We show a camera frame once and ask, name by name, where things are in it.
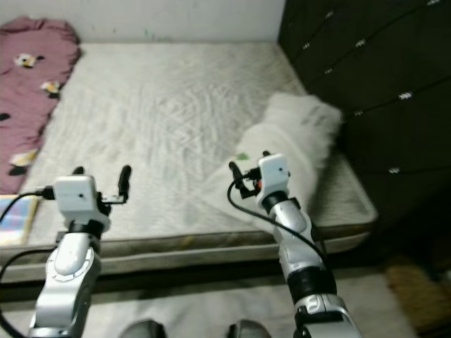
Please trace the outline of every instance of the bed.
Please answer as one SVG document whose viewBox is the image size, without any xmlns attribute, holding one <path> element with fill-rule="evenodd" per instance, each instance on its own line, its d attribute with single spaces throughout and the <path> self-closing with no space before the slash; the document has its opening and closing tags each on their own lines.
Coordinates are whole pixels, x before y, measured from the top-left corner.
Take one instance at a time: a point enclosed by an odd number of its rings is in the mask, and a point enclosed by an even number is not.
<svg viewBox="0 0 451 338">
<path fill-rule="evenodd" d="M 306 94 L 277 44 L 82 44 L 83 56 L 45 131 L 22 187 L 51 184 L 83 165 L 97 188 L 116 193 L 133 168 L 130 199 L 102 237 L 103 274 L 276 257 L 270 234 L 201 203 L 199 187 L 263 118 L 272 93 Z M 377 217 L 345 157 L 329 160 L 311 216 L 329 252 L 361 244 Z M 1 263 L 50 247 L 64 231 L 43 201 L 26 244 Z M 13 266 L 7 282 L 44 277 L 44 256 Z"/>
</svg>

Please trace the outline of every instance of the white mattress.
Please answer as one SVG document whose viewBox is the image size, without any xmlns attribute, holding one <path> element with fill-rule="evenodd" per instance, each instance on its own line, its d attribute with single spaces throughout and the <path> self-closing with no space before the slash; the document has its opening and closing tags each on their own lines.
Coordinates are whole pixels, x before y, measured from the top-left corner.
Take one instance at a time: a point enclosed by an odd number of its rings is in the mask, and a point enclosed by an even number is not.
<svg viewBox="0 0 451 338">
<path fill-rule="evenodd" d="M 23 191 L 51 184 L 83 165 L 99 191 L 115 194 L 118 174 L 130 164 L 130 199 L 113 208 L 103 240 L 258 231 L 198 196 L 203 181 L 233 154 L 243 132 L 263 118 L 274 92 L 304 94 L 279 47 L 83 44 L 82 50 Z M 322 192 L 329 201 L 316 207 L 317 223 L 371 223 L 373 206 L 344 158 L 335 158 L 334 177 L 325 177 L 333 183 Z M 52 244 L 61 230 L 56 204 L 44 201 L 26 246 Z M 356 238 L 343 248 L 357 245 Z M 360 243 L 364 236 L 358 238 Z M 240 255 L 230 260 L 245 259 Z M 130 268 L 123 258 L 122 263 Z"/>
</svg>

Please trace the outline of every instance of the floor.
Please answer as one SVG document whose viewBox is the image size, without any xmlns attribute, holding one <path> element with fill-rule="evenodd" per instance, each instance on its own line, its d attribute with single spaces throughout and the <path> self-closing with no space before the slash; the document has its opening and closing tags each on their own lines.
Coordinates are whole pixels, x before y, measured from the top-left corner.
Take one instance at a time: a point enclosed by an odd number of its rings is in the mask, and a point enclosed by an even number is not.
<svg viewBox="0 0 451 338">
<path fill-rule="evenodd" d="M 373 269 L 335 272 L 338 292 L 363 337 L 415 338 L 413 329 Z M 26 332 L 33 302 L 6 303 L 6 316 Z M 258 320 L 273 338 L 292 337 L 294 320 L 287 287 L 279 276 L 190 285 L 176 289 L 96 294 L 83 338 L 114 338 L 135 320 L 153 318 L 169 337 L 225 337 L 239 319 Z M 5 337 L 0 330 L 0 337 Z"/>
</svg>

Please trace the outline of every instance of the white pillow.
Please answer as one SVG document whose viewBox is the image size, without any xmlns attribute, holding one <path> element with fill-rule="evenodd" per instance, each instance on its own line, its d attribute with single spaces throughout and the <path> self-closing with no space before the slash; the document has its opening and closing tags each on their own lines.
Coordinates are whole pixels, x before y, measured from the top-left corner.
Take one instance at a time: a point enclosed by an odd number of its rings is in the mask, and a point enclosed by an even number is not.
<svg viewBox="0 0 451 338">
<path fill-rule="evenodd" d="M 250 127 L 244 133 L 234 156 L 203 184 L 200 198 L 234 218 L 272 232 L 272 225 L 233 208 L 228 202 L 226 192 L 233 181 L 229 162 L 235 161 L 244 173 L 257 167 L 257 161 L 265 150 L 272 154 L 284 154 L 291 173 L 288 182 L 290 197 L 297 197 L 301 207 L 308 211 L 340 123 L 340 111 L 315 96 L 274 94 L 269 100 L 262 123 Z M 242 200 L 235 188 L 232 190 L 232 199 L 245 208 L 264 213 L 255 204 L 254 197 Z"/>
</svg>

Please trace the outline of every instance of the white wall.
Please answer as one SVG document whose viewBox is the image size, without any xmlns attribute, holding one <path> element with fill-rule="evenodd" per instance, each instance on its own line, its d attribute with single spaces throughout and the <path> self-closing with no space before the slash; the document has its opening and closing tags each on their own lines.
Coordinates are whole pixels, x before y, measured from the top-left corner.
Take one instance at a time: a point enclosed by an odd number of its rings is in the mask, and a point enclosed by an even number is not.
<svg viewBox="0 0 451 338">
<path fill-rule="evenodd" d="M 0 23 L 60 18 L 84 42 L 275 41 L 285 0 L 0 0 Z"/>
</svg>

